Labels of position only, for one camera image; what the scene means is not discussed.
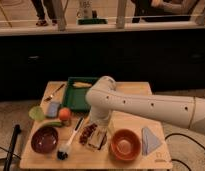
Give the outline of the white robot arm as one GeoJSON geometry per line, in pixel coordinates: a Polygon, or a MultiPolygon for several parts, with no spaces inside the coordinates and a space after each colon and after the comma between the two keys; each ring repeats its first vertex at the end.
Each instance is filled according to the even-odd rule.
{"type": "Polygon", "coordinates": [[[126,94],[116,87],[112,77],[103,76],[87,91],[92,120],[107,120],[112,111],[121,111],[205,135],[204,98],[126,94]]]}

